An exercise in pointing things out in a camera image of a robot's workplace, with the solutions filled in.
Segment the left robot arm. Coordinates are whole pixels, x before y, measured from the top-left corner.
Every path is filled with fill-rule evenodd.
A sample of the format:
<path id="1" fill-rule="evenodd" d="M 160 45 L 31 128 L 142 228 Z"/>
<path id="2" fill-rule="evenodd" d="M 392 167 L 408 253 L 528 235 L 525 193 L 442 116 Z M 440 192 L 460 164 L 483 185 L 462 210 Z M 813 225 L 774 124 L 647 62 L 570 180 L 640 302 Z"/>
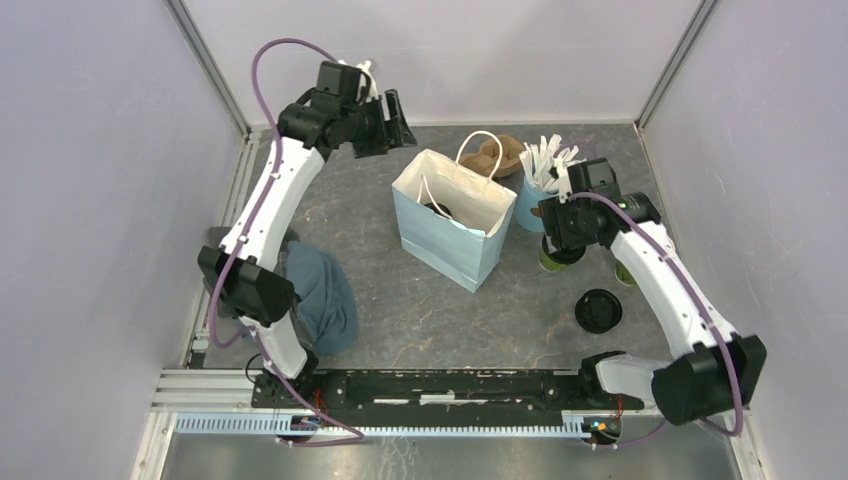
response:
<path id="1" fill-rule="evenodd" d="M 274 143 L 261 179 L 235 224 L 197 263 L 210 293 L 209 315 L 226 308 L 242 324 L 278 378 L 275 392 L 290 407 L 314 394 L 314 340 L 298 318 L 299 295 L 276 273 L 278 255 L 310 183 L 344 144 L 356 157 L 416 145 L 396 90 L 381 92 L 374 63 L 323 61 L 316 84 L 274 120 Z"/>

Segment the green paper coffee cup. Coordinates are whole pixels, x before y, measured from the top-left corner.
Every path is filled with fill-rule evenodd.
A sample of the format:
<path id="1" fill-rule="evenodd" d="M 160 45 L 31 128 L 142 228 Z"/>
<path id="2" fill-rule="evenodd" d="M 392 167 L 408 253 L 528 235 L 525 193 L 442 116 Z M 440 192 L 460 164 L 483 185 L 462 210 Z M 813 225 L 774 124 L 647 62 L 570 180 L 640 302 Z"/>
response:
<path id="1" fill-rule="evenodd" d="M 550 273 L 562 272 L 568 267 L 567 263 L 559 263 L 555 259 L 546 256 L 544 253 L 539 256 L 539 265 L 544 271 Z"/>

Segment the black plastic cup lid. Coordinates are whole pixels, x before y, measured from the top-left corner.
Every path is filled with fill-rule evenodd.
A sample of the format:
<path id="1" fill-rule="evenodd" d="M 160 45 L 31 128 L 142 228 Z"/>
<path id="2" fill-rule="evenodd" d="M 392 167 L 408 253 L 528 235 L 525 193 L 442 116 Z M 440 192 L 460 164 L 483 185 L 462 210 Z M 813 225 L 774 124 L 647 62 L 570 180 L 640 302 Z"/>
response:
<path id="1" fill-rule="evenodd" d="M 555 250 L 548 237 L 542 238 L 542 258 L 553 265 L 568 266 L 577 263 L 586 253 L 586 247 L 563 247 Z"/>

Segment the light blue paper bag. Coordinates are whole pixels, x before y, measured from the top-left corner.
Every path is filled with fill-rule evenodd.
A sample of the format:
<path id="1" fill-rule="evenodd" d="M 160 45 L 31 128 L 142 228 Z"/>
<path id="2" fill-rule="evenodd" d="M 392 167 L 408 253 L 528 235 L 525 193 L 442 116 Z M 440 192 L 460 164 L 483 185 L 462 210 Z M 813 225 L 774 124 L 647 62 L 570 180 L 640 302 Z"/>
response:
<path id="1" fill-rule="evenodd" d="M 517 194 L 431 149 L 391 187 L 403 249 L 476 292 L 500 260 Z M 434 214 L 428 202 L 446 206 L 453 218 Z"/>

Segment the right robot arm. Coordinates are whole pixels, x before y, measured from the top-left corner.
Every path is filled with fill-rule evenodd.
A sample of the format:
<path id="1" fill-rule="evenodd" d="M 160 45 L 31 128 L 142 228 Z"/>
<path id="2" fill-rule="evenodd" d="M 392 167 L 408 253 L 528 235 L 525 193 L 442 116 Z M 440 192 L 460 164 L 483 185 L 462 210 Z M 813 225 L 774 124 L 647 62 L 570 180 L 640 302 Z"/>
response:
<path id="1" fill-rule="evenodd" d="M 540 201 L 540 263 L 549 270 L 575 264 L 588 247 L 607 249 L 636 283 L 660 322 L 671 361 L 612 351 L 584 359 L 577 392 L 591 408 L 617 394 L 655 405 L 675 426 L 708 422 L 731 411 L 738 434 L 767 350 L 756 335 L 741 336 L 685 268 L 655 205 L 642 192 L 623 194 L 605 158 L 557 161 L 558 194 Z"/>

